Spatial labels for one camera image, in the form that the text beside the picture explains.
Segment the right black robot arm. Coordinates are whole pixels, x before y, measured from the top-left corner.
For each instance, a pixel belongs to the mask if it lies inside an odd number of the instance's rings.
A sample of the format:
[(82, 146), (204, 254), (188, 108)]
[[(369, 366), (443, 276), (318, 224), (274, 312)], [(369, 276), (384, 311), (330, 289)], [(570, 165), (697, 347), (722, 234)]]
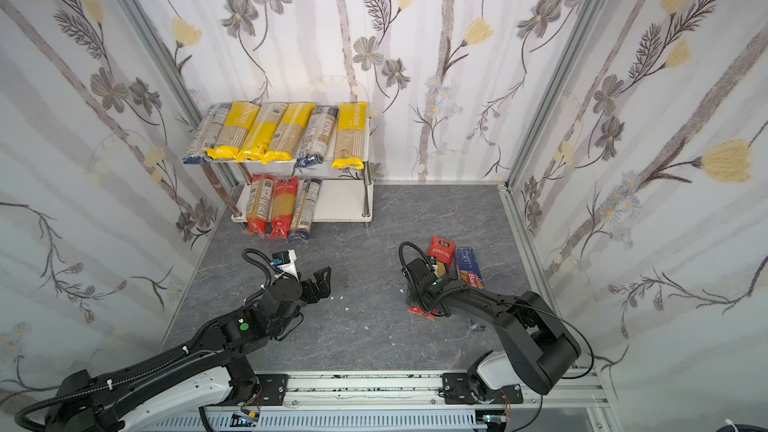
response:
[(448, 274), (436, 276), (422, 258), (402, 264), (409, 303), (434, 317), (462, 316), (493, 332), (501, 349), (487, 352), (460, 385), (446, 385), (450, 401), (491, 403), (501, 392), (525, 385), (546, 395), (578, 361), (582, 349), (567, 325), (536, 293), (487, 292)]

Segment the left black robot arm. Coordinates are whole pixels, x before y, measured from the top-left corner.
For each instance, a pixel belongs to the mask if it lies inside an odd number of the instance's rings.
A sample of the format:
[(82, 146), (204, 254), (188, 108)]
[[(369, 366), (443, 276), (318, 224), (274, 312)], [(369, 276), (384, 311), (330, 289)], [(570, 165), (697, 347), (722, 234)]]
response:
[(27, 431), (127, 431), (140, 419), (244, 401), (256, 392), (248, 355), (285, 339), (302, 308), (329, 297), (331, 277), (329, 267), (308, 279), (284, 274), (165, 352), (96, 377), (71, 374), (54, 397), (22, 408), (14, 422)]

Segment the blue gold spaghetti bag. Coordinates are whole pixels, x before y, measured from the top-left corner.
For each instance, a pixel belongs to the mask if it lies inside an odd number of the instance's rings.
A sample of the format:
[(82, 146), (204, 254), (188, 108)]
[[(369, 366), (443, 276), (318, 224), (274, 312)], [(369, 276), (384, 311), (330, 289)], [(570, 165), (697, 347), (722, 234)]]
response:
[(321, 186), (321, 179), (311, 178), (302, 182), (289, 229), (289, 241), (309, 239)]
[(308, 168), (324, 162), (338, 114), (339, 108), (332, 105), (321, 105), (312, 110), (297, 152), (297, 168)]

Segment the red Barilla spaghetti bag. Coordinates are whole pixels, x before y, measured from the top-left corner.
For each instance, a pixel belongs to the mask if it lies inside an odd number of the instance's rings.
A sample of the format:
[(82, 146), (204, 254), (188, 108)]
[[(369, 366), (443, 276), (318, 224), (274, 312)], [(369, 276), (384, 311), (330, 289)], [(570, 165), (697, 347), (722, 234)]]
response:
[(445, 285), (442, 287), (441, 292), (443, 292), (445, 287), (452, 281), (449, 272), (455, 249), (456, 244), (454, 242), (438, 236), (434, 236), (431, 240), (429, 250), (424, 254), (424, 256), (421, 256), (419, 254), (420, 250), (418, 250), (417, 258), (422, 258), (424, 261), (427, 261), (428, 257), (435, 257), (439, 262), (444, 264), (446, 269), (444, 276)]

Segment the red spaghetti bag white label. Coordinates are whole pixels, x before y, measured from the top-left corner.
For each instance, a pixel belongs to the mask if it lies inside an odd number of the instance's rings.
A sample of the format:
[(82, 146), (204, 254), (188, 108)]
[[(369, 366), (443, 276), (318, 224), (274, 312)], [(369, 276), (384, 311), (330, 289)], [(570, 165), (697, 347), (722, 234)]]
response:
[(246, 204), (246, 231), (252, 235), (267, 235), (275, 182), (276, 177), (270, 174), (255, 175), (252, 179)]

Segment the yellow band spaghetti bag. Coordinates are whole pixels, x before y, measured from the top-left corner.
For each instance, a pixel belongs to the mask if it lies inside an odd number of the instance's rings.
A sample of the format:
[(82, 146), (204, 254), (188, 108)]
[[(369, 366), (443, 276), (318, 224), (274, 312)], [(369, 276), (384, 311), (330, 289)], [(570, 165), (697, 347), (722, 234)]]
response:
[(236, 156), (237, 162), (259, 162), (263, 159), (287, 108), (288, 104), (282, 102), (266, 103), (260, 108)]

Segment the yellow Pastatime spaghetti bag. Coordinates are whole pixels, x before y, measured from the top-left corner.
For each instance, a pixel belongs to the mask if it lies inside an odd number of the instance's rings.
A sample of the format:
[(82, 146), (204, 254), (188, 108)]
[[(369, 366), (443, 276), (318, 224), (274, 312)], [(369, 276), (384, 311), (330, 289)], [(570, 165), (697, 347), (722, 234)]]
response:
[(233, 102), (227, 111), (219, 136), (207, 150), (213, 160), (234, 160), (260, 111), (250, 102)]

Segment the yellow spaghetti bag barcode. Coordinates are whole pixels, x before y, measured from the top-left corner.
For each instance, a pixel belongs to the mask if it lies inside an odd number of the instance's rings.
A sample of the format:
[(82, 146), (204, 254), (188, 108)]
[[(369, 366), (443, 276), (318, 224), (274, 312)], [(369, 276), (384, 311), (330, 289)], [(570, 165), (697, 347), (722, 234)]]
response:
[(261, 161), (264, 164), (295, 159), (310, 116), (315, 108), (314, 103), (290, 103), (287, 106), (276, 132), (262, 156)]

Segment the clear grey labelled spaghetti bag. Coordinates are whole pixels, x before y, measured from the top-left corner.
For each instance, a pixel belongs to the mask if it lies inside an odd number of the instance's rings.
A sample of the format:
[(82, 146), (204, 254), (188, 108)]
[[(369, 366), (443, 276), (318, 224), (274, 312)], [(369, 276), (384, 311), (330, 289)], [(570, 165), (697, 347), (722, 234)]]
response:
[(220, 102), (207, 109), (182, 158), (184, 164), (199, 165), (212, 161), (208, 150), (214, 148), (232, 105), (232, 102)]

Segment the long yellow spaghetti bag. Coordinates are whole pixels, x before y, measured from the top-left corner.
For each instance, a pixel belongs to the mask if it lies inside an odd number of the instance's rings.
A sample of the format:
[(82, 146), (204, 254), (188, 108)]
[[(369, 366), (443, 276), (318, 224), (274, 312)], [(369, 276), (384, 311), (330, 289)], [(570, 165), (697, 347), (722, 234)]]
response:
[(367, 124), (366, 103), (342, 103), (339, 105), (336, 143), (332, 167), (335, 169), (364, 168), (363, 153)]

